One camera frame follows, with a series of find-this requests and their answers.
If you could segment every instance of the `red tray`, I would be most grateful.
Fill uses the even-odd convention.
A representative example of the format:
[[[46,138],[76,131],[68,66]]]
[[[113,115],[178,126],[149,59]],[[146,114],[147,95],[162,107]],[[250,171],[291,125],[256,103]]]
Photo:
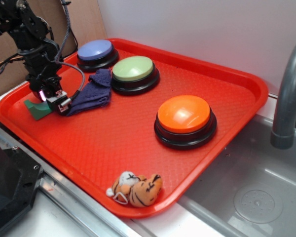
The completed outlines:
[[[153,60],[160,71],[159,85],[137,96],[112,92],[104,108],[71,117],[51,113],[35,121],[23,102],[38,101],[25,84],[0,102],[0,121],[112,213],[148,217],[178,200],[264,105],[268,90],[260,78],[248,73],[122,39],[110,41],[120,59],[141,55]],[[66,62],[75,64],[76,55]],[[72,95],[81,75],[63,67],[60,76],[64,91]],[[153,129],[159,106],[182,94],[205,99],[218,120],[213,139],[189,151],[163,146]],[[134,208],[106,196],[106,189],[125,170],[147,177],[161,175],[163,190],[154,205]]]

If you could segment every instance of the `navy towel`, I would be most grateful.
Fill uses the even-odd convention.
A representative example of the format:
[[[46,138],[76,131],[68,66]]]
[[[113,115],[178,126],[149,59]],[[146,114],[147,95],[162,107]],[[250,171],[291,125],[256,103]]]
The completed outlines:
[[[111,79],[109,69],[99,69],[95,74],[90,75],[89,83],[74,99],[67,116],[106,106],[111,99]]]

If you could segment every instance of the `black button base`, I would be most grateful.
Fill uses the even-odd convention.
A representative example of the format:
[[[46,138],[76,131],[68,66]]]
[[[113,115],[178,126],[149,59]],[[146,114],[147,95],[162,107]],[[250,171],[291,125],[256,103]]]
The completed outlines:
[[[139,95],[155,88],[160,81],[160,73],[153,64],[152,72],[146,77],[135,81],[118,80],[112,75],[112,89],[121,95]]]
[[[201,129],[191,133],[174,133],[163,128],[158,115],[154,123],[154,131],[157,139],[165,146],[177,150],[190,150],[201,147],[209,142],[217,128],[217,119],[213,111],[210,111],[209,121]]]
[[[95,72],[99,68],[109,68],[117,63],[119,59],[118,51],[112,45],[112,50],[102,58],[95,60],[82,60],[77,55],[77,65],[84,72]]]

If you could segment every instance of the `stainless steel sink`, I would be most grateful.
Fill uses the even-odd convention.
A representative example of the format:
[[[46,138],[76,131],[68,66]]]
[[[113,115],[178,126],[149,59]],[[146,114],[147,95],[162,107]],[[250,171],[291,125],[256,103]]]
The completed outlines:
[[[225,236],[296,237],[296,135],[279,150],[271,127],[255,116],[179,204]]]

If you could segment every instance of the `faucet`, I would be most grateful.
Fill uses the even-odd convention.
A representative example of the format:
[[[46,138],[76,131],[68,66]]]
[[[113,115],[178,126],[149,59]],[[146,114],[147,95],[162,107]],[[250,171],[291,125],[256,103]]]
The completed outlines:
[[[278,149],[288,149],[292,147],[295,128],[296,46],[289,58],[281,83],[271,131],[271,144]]]

